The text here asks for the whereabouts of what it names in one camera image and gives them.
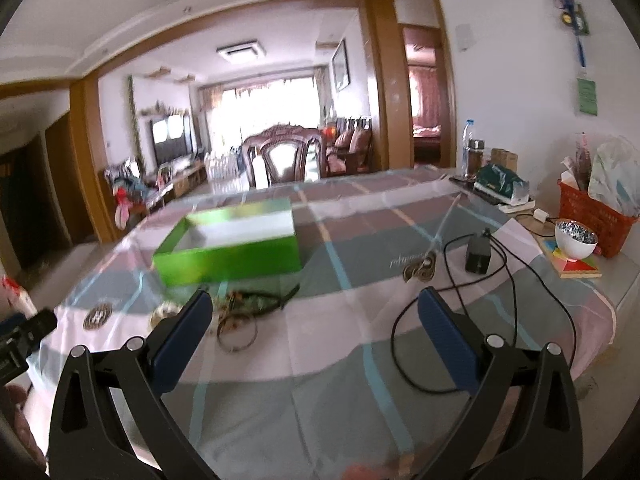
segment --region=ceiling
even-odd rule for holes
[[[165,66],[172,69],[168,79],[193,74],[197,83],[217,83],[327,64],[334,51],[316,50],[316,42],[339,42],[355,17],[354,9],[308,10],[223,23],[157,48],[123,65],[118,72],[143,75]],[[216,53],[219,47],[250,40],[260,42],[265,57],[238,65]]]
[[[38,128],[67,90],[38,92],[0,100],[0,136]]]
[[[143,38],[260,0],[24,0],[0,36],[0,83],[80,76]]]

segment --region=black cable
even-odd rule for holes
[[[533,218],[533,215],[530,215],[529,213],[520,213],[517,214],[514,218],[516,219],[516,221],[518,220],[518,218],[522,218],[528,216],[530,218]],[[558,220],[558,218],[556,217],[552,217],[549,216],[544,222],[542,222],[542,225],[546,224],[547,222],[549,222],[550,224],[556,225],[555,222],[553,222],[553,220]],[[541,235],[539,232],[534,231],[533,229],[529,229],[526,225],[524,224],[520,224],[522,227],[524,227],[527,231],[529,231],[531,234],[539,236],[540,238],[553,238],[554,236],[556,236],[556,234],[552,234],[552,235]]]
[[[491,240],[492,240],[491,247],[492,247],[492,249],[494,251],[496,251],[500,255],[500,257],[502,259],[502,265],[498,269],[494,270],[494,272],[491,272],[488,275],[482,276],[481,278],[478,278],[477,280],[473,280],[471,282],[462,283],[460,285],[455,282],[455,280],[453,279],[453,275],[451,273],[451,270],[449,268],[449,262],[447,261],[447,248],[454,242],[457,242],[457,241],[462,240],[464,238],[471,238],[472,236],[473,236],[473,234],[459,236],[459,237],[454,238],[453,240],[450,240],[449,242],[447,242],[444,245],[444,247],[442,248],[442,255],[443,255],[443,258],[444,258],[445,267],[447,269],[447,274],[449,275],[449,279],[451,280],[452,285],[451,286],[446,286],[446,287],[443,287],[443,288],[437,288],[437,289],[435,289],[436,292],[440,293],[440,292],[446,292],[448,290],[455,290],[456,294],[458,295],[458,299],[460,300],[460,305],[462,306],[462,309],[463,309],[465,315],[467,317],[470,317],[469,313],[468,313],[468,311],[466,309],[465,303],[462,300],[462,295],[460,294],[460,287],[469,286],[469,285],[475,285],[477,283],[484,282],[484,280],[488,280],[489,278],[492,278],[498,272],[500,272],[502,269],[506,269],[507,273],[509,275],[509,279],[511,281],[511,290],[513,291],[513,343],[512,343],[512,346],[515,348],[516,347],[516,343],[518,341],[518,298],[517,298],[517,293],[516,293],[515,279],[513,277],[513,274],[511,273],[511,270],[509,269],[508,264],[507,264],[507,254],[506,253],[509,253],[511,256],[516,258],[521,264],[523,264],[525,267],[527,267],[531,272],[533,272],[533,274],[535,274],[535,276],[537,277],[538,281],[542,284],[542,286],[544,287],[546,292],[556,301],[556,303],[558,305],[560,305],[560,307],[562,308],[562,310],[564,311],[564,313],[568,317],[569,322],[571,323],[572,332],[574,333],[574,347],[573,347],[572,352],[571,352],[571,358],[569,359],[569,369],[571,369],[571,367],[574,364],[575,352],[576,352],[576,349],[577,349],[577,346],[578,346],[578,336],[577,336],[577,331],[575,329],[574,319],[571,317],[571,314],[566,309],[564,304],[562,304],[562,301],[558,300],[556,295],[551,292],[551,290],[548,288],[548,286],[546,286],[546,283],[544,282],[542,277],[536,272],[536,270],[533,267],[531,267],[531,265],[529,265],[527,262],[525,262],[522,258],[520,258],[517,254],[513,253],[513,251],[511,251],[508,247],[506,247],[500,240],[498,240],[493,235],[491,235]],[[400,312],[398,317],[396,317],[396,320],[394,321],[394,325],[393,325],[393,327],[391,329],[391,339],[390,339],[390,343],[391,343],[391,358],[393,359],[394,365],[396,366],[396,369],[398,370],[398,373],[409,384],[409,386],[415,388],[416,390],[418,390],[420,392],[423,392],[423,393],[426,393],[426,394],[431,394],[431,395],[445,395],[445,394],[452,394],[452,393],[458,392],[459,389],[457,389],[457,388],[448,388],[448,389],[445,389],[445,390],[433,390],[431,388],[427,388],[427,387],[421,386],[420,384],[418,384],[414,380],[412,380],[411,377],[409,377],[409,375],[404,371],[404,368],[402,368],[401,364],[398,361],[398,356],[396,355],[396,330],[397,330],[398,324],[400,323],[400,320],[402,319],[404,314],[407,313],[407,311],[411,308],[411,306],[417,300],[418,300],[418,298],[414,298],[413,300],[411,300],[411,302],[409,302],[409,304],[406,307],[404,307],[404,309],[402,309],[402,311]]]
[[[507,274],[509,275],[509,279],[511,280],[511,291],[513,292],[513,341],[511,342],[511,346],[516,348],[516,345],[518,343],[518,295],[516,292],[516,280],[513,279],[511,269],[506,264],[507,254],[504,252],[504,249],[501,248],[500,245],[495,243],[492,243],[491,247],[494,248],[495,251],[503,257],[504,268],[507,269]]]
[[[458,295],[458,299],[460,300],[460,305],[462,306],[462,309],[465,313],[465,315],[467,317],[469,317],[469,312],[466,310],[466,306],[465,306],[465,302],[462,300],[462,295],[460,294],[460,287],[462,286],[469,286],[469,285],[475,285],[476,283],[480,283],[480,282],[484,282],[484,280],[488,280],[489,278],[492,278],[493,276],[495,276],[498,272],[500,272],[502,269],[507,269],[507,272],[509,273],[509,277],[511,279],[511,285],[513,287],[513,312],[514,312],[514,333],[513,333],[513,345],[515,346],[517,338],[518,338],[518,307],[517,307],[517,303],[516,303],[516,285],[515,285],[515,280],[513,279],[513,275],[511,274],[511,271],[509,270],[509,267],[507,266],[507,255],[504,253],[504,250],[500,251],[500,247],[492,244],[492,249],[494,249],[494,251],[496,251],[498,253],[498,255],[501,257],[502,259],[502,265],[494,270],[494,272],[491,272],[490,274],[487,274],[485,276],[482,276],[481,278],[478,278],[477,280],[473,280],[471,282],[467,282],[467,283],[462,283],[462,284],[457,284],[455,282],[455,280],[453,279],[453,275],[451,273],[451,270],[449,268],[449,263],[447,261],[447,248],[454,242],[457,242],[459,240],[463,240],[464,238],[471,238],[473,236],[473,234],[470,235],[462,235],[459,236],[457,238],[454,238],[453,240],[450,240],[449,242],[447,242],[444,247],[442,248],[442,255],[444,258],[444,262],[445,262],[445,266],[447,268],[447,273],[449,275],[449,279],[451,280],[452,285],[448,286],[448,287],[444,287],[444,288],[437,288],[435,289],[436,292],[440,293],[440,292],[445,292],[448,290],[455,290],[457,295]],[[431,395],[446,395],[446,394],[453,394],[455,392],[460,391],[457,388],[448,388],[445,390],[433,390],[432,388],[427,388],[425,386],[421,386],[420,384],[416,383],[414,380],[412,380],[411,377],[409,377],[409,375],[404,371],[404,368],[402,368],[402,365],[400,364],[400,362],[398,361],[398,356],[396,355],[396,330],[398,329],[398,324],[400,323],[400,320],[402,319],[402,317],[404,316],[404,314],[407,313],[407,311],[412,307],[412,305],[418,300],[418,298],[414,298],[413,300],[411,300],[411,302],[404,307],[404,309],[402,309],[402,311],[400,312],[400,314],[398,315],[398,317],[396,317],[396,320],[394,321],[394,325],[391,329],[391,338],[390,338],[390,343],[391,343],[391,358],[393,359],[394,365],[396,366],[396,369],[398,370],[398,373],[402,376],[402,378],[409,384],[409,386],[415,388],[416,390],[423,392],[425,394],[431,394]]]
[[[536,272],[536,269],[534,269],[533,267],[531,267],[527,262],[525,262],[521,257],[519,257],[517,254],[514,254],[513,251],[511,251],[508,247],[506,247],[500,240],[498,240],[497,238],[495,238],[493,235],[491,236],[492,240],[494,240],[498,245],[500,245],[504,250],[506,250],[511,256],[513,256],[514,258],[516,258],[516,260],[518,260],[521,264],[523,264],[524,266],[528,267],[529,270],[531,272],[533,272],[536,275],[536,278],[538,279],[538,281],[542,284],[542,286],[544,287],[544,289],[547,291],[547,293],[554,299],[556,300],[556,303],[558,305],[560,305],[560,308],[562,308],[562,310],[564,311],[564,313],[566,314],[566,316],[569,318],[569,322],[571,323],[571,330],[572,332],[574,332],[574,348],[572,349],[571,352],[571,358],[569,359],[569,369],[571,369],[571,367],[574,364],[574,359],[575,359],[575,351],[577,349],[578,346],[578,333],[576,332],[575,329],[575,323],[574,323],[574,318],[571,317],[571,314],[569,314],[569,311],[567,310],[567,308],[564,306],[564,304],[562,303],[562,301],[558,300],[558,298],[556,297],[556,295],[554,293],[551,292],[551,290],[548,288],[548,286],[546,286],[546,283],[544,282],[544,280],[540,277],[540,275]]]

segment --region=plaid tablecloth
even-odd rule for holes
[[[389,337],[400,310],[423,288],[405,283],[402,269],[432,248],[489,227],[529,262],[574,318],[578,376],[613,338],[615,312],[587,280],[560,280],[516,221],[428,169],[392,171],[273,187],[234,196],[186,197],[145,219],[57,308],[59,325],[31,360],[38,388],[55,388],[76,344],[92,351],[146,335],[153,310],[167,298],[184,302],[196,285],[166,290],[152,254],[186,213],[242,202],[289,197],[303,270],[245,282],[204,284],[212,295],[235,288],[284,294],[284,308],[258,321],[255,343],[236,354],[206,336],[178,387],[163,397],[190,442],[225,479],[335,479],[355,463],[415,470],[434,451],[468,400],[464,393],[428,396],[409,387],[392,363]],[[456,280],[465,242],[450,248]],[[491,268],[500,264],[492,258]],[[535,276],[509,258],[518,291],[518,345],[558,342],[570,355],[570,323]],[[442,255],[431,285],[449,285]],[[443,294],[454,309],[454,292]],[[484,333],[513,335],[513,300],[506,272],[463,289],[470,316]],[[99,303],[113,315],[85,331]],[[415,309],[399,325],[399,359],[416,381],[432,388],[451,379],[420,326]],[[124,406],[121,399],[117,402]],[[144,443],[123,415],[134,443]]]

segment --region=open cardboard box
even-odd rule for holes
[[[301,269],[289,199],[188,214],[153,256],[167,286],[242,280]]]

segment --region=screw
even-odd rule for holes
[[[84,345],[77,345],[71,349],[71,357],[80,357],[84,354],[86,347]]]
[[[560,355],[562,353],[562,349],[557,343],[549,343],[548,345],[546,345],[546,349],[552,355]]]
[[[499,335],[491,334],[486,338],[486,343],[491,348],[502,348],[504,346],[504,339],[502,339]]]
[[[127,350],[131,350],[132,352],[136,350],[140,350],[145,344],[145,340],[141,337],[132,337],[127,341]]]

